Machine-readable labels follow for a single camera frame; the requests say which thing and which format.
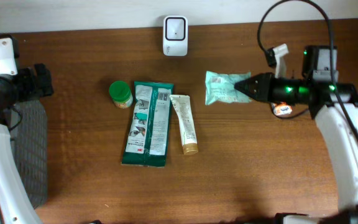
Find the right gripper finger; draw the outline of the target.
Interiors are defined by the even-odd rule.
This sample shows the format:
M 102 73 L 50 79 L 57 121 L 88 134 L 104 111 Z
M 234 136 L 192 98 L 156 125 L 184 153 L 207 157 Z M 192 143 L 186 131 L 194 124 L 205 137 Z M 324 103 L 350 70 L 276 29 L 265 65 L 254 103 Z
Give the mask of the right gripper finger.
M 242 93 L 268 93 L 273 73 L 260 73 L 234 84 L 234 88 Z
M 255 101 L 262 103 L 270 102 L 268 89 L 245 90 L 244 93 Z

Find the orange Kleenex tissue pack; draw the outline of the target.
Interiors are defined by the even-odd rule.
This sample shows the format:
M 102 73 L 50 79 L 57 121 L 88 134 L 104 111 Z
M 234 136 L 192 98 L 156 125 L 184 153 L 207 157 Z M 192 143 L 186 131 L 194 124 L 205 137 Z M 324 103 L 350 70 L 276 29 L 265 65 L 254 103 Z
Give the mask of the orange Kleenex tissue pack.
M 272 103 L 271 107 L 275 116 L 286 116 L 292 113 L 292 107 L 286 103 Z

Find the mint green tissue pack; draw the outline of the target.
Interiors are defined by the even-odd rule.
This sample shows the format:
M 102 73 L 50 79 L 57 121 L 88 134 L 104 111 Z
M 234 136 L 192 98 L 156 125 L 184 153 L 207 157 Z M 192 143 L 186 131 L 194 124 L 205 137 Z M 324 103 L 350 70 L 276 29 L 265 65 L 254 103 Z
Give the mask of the mint green tissue pack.
M 207 71 L 205 105 L 221 103 L 250 103 L 251 99 L 234 88 L 237 82 L 251 77 L 251 73 L 223 74 Z

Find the white lotion tube gold cap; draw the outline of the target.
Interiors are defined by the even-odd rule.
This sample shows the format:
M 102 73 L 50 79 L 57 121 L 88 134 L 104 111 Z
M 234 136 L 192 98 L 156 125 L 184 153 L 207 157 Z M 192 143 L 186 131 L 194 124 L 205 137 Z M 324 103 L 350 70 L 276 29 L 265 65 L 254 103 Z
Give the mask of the white lotion tube gold cap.
M 170 100 L 178 116 L 183 153 L 186 156 L 198 153 L 198 142 L 188 95 L 170 95 Z

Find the green 3M wipes pack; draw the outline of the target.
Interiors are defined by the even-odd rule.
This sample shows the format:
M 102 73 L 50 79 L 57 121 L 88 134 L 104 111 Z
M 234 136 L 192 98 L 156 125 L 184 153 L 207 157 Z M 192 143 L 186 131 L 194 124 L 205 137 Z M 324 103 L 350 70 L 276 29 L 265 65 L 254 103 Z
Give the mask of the green 3M wipes pack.
M 121 164 L 164 167 L 171 113 L 171 83 L 135 82 L 135 106 Z

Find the green lid jar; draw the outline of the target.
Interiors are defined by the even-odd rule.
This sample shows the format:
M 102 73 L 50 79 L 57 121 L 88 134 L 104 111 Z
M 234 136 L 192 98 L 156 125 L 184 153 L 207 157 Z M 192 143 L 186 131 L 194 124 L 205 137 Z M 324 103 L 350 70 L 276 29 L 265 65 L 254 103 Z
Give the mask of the green lid jar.
M 129 85 L 124 81 L 116 81 L 109 87 L 109 94 L 118 108 L 129 108 L 133 102 L 133 96 Z

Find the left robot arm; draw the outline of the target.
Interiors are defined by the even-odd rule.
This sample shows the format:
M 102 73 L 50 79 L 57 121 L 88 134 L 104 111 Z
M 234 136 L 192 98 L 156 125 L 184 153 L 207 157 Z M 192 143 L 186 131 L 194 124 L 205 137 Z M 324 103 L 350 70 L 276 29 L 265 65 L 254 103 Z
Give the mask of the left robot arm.
M 18 44 L 0 35 L 0 223 L 40 223 L 48 197 L 47 115 L 40 99 L 53 95 L 42 63 L 20 68 Z

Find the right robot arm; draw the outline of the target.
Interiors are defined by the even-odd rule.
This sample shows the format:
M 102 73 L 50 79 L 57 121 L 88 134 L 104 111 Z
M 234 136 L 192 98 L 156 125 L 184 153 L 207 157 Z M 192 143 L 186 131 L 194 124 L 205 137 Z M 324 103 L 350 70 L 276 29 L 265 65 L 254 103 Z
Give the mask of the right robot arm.
M 278 213 L 266 223 L 358 223 L 358 93 L 337 83 L 337 52 L 327 46 L 305 48 L 302 79 L 287 79 L 281 68 L 237 82 L 234 88 L 255 101 L 308 105 L 329 152 L 338 189 L 338 213 L 315 218 Z

